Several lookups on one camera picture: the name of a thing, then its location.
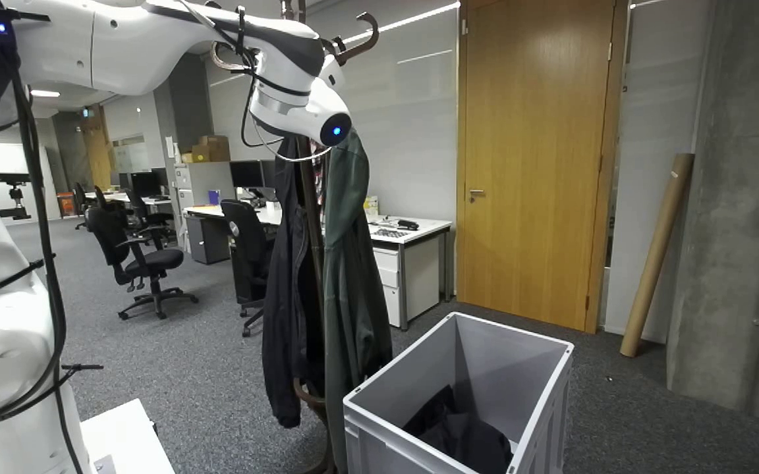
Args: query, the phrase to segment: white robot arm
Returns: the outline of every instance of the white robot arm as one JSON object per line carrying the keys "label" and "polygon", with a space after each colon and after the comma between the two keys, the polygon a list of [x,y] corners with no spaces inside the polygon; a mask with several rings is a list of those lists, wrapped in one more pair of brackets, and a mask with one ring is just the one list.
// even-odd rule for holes
{"label": "white robot arm", "polygon": [[[14,71],[23,85],[66,82],[116,94],[155,90],[195,44],[226,43],[255,77],[251,114],[277,134],[336,144],[350,115],[334,88],[346,49],[298,20],[255,18],[240,10],[182,0],[0,0],[0,127],[16,118]],[[0,225],[0,410],[27,397],[57,348],[44,284]],[[91,474],[68,384],[52,397],[0,421],[0,474]],[[68,442],[57,423],[66,413]]]}

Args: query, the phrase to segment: door handle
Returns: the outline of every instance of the door handle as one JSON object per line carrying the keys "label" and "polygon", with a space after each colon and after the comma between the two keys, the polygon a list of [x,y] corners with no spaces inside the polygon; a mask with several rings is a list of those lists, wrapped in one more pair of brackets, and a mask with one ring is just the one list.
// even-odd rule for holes
{"label": "door handle", "polygon": [[467,200],[468,202],[477,202],[477,200],[481,200],[488,193],[481,193],[481,190],[472,190],[472,193],[467,193]]}

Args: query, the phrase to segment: wooden door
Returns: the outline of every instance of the wooden door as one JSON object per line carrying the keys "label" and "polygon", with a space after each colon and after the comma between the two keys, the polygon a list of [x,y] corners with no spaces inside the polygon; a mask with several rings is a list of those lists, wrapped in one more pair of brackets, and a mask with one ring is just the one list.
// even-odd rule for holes
{"label": "wooden door", "polygon": [[101,107],[91,107],[91,115],[85,118],[82,136],[85,136],[91,185],[101,190],[111,190],[112,155],[111,155],[111,144],[107,144],[105,115]]}
{"label": "wooden door", "polygon": [[615,0],[460,14],[458,297],[596,329]]}

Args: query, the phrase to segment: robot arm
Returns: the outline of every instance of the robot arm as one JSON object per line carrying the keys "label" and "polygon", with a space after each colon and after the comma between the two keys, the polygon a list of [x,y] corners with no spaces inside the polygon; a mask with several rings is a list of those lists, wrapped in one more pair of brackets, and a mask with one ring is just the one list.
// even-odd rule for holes
{"label": "robot arm", "polygon": [[2,0],[0,49],[18,61],[27,85],[66,82],[112,94],[141,94],[165,82],[177,61],[199,44],[228,43],[251,57],[252,118],[273,134],[304,134],[336,144],[350,114],[334,88],[339,67],[358,53],[327,43],[288,18],[178,0]]}

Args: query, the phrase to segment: white wall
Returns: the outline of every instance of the white wall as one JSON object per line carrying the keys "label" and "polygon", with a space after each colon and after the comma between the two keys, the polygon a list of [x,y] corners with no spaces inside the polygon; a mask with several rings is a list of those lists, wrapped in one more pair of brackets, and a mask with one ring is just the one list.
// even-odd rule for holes
{"label": "white wall", "polygon": [[[57,209],[57,197],[56,197],[56,188],[52,188],[52,173],[47,165],[47,152],[44,152],[44,142],[40,142],[40,164],[43,164],[43,178],[44,178],[44,209],[47,209],[47,218],[57,222],[61,218],[61,209]],[[27,159],[20,150],[20,139],[18,139],[18,130],[8,130],[0,134],[0,173],[27,173]],[[14,209],[14,200],[8,197],[10,188],[0,182],[0,209]],[[35,202],[35,193],[28,185],[20,188],[23,200],[20,205],[28,211],[35,222],[36,218],[36,202]]]}
{"label": "white wall", "polygon": [[102,103],[116,173],[165,165],[159,107],[153,94],[112,97]]}
{"label": "white wall", "polygon": [[[692,150],[707,10],[709,0],[665,0],[633,10],[605,333],[625,333],[672,161]],[[676,259],[680,238],[665,259],[645,340],[665,343],[669,334]]]}
{"label": "white wall", "polygon": [[[355,14],[379,24],[447,6],[447,0],[350,0],[309,15],[321,36],[364,31]],[[379,44],[346,67],[343,97],[372,161],[372,193],[383,214],[456,218],[456,10],[385,31]],[[228,136],[235,161],[271,159],[271,150],[240,144],[240,114],[247,78],[222,82],[210,68],[217,134]]]}

